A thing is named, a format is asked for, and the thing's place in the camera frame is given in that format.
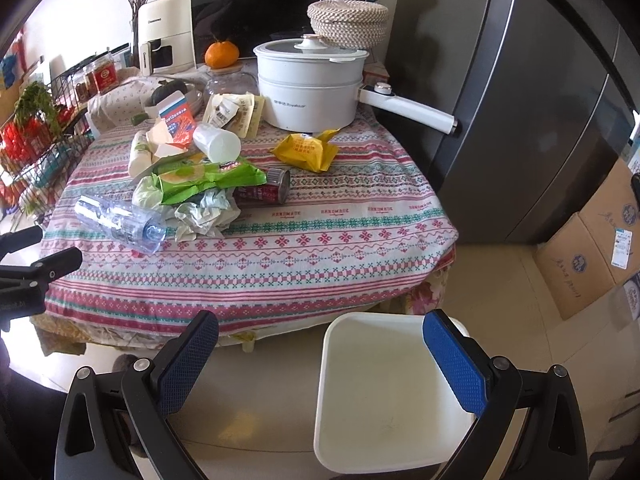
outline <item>striped tablecloth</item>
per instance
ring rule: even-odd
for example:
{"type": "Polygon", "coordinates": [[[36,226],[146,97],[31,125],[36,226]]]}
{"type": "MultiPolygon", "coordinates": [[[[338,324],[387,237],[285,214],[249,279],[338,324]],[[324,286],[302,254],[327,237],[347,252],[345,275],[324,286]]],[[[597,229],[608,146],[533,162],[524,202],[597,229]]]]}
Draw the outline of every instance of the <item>striped tablecloth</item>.
{"type": "MultiPolygon", "coordinates": [[[[73,212],[83,193],[130,200],[127,163],[137,129],[96,140],[56,206],[43,255],[76,246],[84,263],[51,285],[50,315],[173,336],[208,308],[228,335],[375,304],[450,263],[457,231],[415,163],[366,108],[332,141],[340,152],[329,171],[291,170],[286,205],[239,203],[242,215],[225,239],[166,240],[153,256],[139,256],[73,212]]],[[[242,142],[242,154],[284,167],[270,149],[285,135],[263,123],[256,139],[242,142]]]]}

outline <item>blue textured pad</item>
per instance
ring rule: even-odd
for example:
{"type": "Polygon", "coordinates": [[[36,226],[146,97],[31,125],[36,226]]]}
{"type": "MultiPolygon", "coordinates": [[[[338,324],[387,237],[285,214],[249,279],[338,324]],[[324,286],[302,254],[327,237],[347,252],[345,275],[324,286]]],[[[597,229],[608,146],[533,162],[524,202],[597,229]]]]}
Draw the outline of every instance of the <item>blue textured pad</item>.
{"type": "Polygon", "coordinates": [[[462,409],[480,417],[487,403],[484,376],[436,313],[424,316],[422,337],[462,409]]]}
{"type": "Polygon", "coordinates": [[[180,411],[218,342],[218,320],[208,316],[158,381],[158,412],[180,411]]]}

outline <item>metal bolt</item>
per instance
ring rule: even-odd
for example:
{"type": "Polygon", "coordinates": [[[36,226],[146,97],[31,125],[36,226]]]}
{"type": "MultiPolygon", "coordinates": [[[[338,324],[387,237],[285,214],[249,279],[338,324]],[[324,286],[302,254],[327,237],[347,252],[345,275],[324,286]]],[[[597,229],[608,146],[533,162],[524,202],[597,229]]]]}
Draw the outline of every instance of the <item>metal bolt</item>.
{"type": "Polygon", "coordinates": [[[562,365],[556,365],[556,366],[554,366],[554,373],[555,373],[558,377],[566,377],[566,376],[567,376],[566,368],[565,368],[565,367],[563,367],[562,365]]]}
{"type": "Polygon", "coordinates": [[[133,363],[133,369],[137,372],[143,372],[144,370],[149,368],[150,364],[151,362],[149,361],[149,359],[138,359],[135,363],[133,363]]]}
{"type": "Polygon", "coordinates": [[[494,357],[494,366],[498,370],[506,370],[510,365],[511,363],[506,357],[494,357]]]}
{"type": "Polygon", "coordinates": [[[85,367],[80,368],[78,370],[78,373],[76,374],[76,377],[78,379],[86,379],[89,376],[90,373],[91,373],[91,369],[89,367],[85,366],[85,367]]]}

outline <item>glass jar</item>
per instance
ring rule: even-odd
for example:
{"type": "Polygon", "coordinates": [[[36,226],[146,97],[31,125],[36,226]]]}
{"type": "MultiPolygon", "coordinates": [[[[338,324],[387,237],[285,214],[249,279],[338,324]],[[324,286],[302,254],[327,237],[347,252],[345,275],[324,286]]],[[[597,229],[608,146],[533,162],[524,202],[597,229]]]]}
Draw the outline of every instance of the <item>glass jar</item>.
{"type": "Polygon", "coordinates": [[[207,99],[215,94],[260,95],[258,82],[253,75],[242,71],[241,62],[218,70],[209,69],[209,72],[211,80],[205,88],[207,99]]]}
{"type": "Polygon", "coordinates": [[[84,104],[89,100],[89,89],[86,86],[84,73],[78,72],[74,74],[73,85],[76,90],[76,98],[80,104],[84,104]]]}
{"type": "Polygon", "coordinates": [[[113,62],[111,54],[107,53],[96,59],[89,65],[89,69],[94,77],[95,87],[100,95],[104,95],[114,88],[117,88],[120,84],[118,81],[118,73],[116,72],[116,65],[113,62]]]}
{"type": "Polygon", "coordinates": [[[91,72],[91,64],[84,67],[84,82],[86,90],[89,92],[89,99],[98,95],[98,88],[95,85],[94,74],[91,72]]]}

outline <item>yellow wrapper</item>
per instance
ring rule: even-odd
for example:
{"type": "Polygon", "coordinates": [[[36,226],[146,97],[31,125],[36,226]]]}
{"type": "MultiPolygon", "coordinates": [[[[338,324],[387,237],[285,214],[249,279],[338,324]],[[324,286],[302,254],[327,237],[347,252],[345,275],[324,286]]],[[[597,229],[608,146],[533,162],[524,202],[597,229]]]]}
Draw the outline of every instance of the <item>yellow wrapper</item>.
{"type": "Polygon", "coordinates": [[[338,146],[329,144],[340,130],[327,130],[317,137],[307,134],[290,134],[271,150],[285,164],[303,170],[321,173],[329,169],[338,146]]]}

